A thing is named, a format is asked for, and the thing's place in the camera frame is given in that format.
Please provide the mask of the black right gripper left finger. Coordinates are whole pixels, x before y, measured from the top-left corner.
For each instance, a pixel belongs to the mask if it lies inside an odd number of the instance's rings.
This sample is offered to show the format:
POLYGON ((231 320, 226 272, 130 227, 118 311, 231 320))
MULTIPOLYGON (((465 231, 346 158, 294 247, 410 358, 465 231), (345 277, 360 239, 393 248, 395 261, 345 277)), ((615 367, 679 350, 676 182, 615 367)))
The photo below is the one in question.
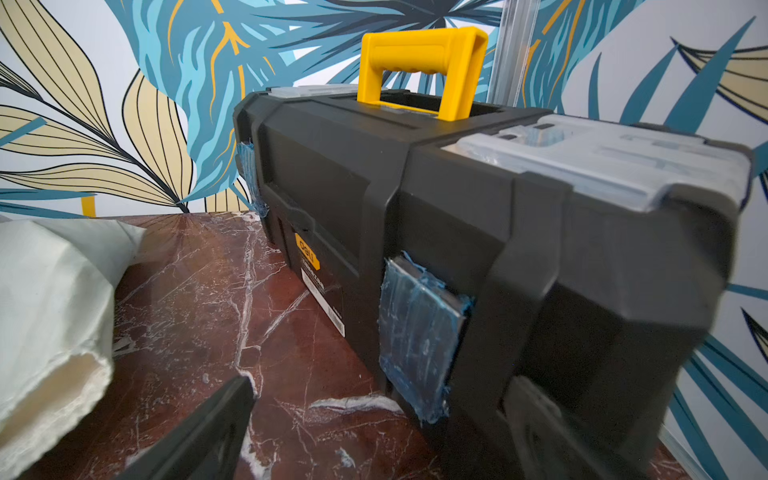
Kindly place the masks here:
POLYGON ((232 479, 256 402, 250 380, 232 378, 117 477, 232 479))

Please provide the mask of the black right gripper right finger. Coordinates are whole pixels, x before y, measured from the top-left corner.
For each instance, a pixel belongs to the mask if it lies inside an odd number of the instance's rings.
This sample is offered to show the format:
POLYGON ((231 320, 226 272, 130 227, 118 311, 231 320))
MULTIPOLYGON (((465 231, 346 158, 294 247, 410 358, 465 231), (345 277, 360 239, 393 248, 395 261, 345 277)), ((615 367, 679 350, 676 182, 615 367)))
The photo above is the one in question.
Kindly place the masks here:
POLYGON ((524 479, 646 479, 530 379, 515 376, 503 407, 524 479))

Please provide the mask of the cream cloth soil bag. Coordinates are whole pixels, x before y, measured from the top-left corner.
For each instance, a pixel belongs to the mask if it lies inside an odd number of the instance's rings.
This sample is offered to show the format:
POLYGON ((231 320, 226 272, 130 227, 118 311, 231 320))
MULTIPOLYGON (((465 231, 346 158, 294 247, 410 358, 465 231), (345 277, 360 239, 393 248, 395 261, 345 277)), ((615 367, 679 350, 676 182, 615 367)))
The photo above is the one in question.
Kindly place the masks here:
POLYGON ((103 398, 115 290, 144 235, 117 220, 2 223, 2 478, 17 478, 103 398))

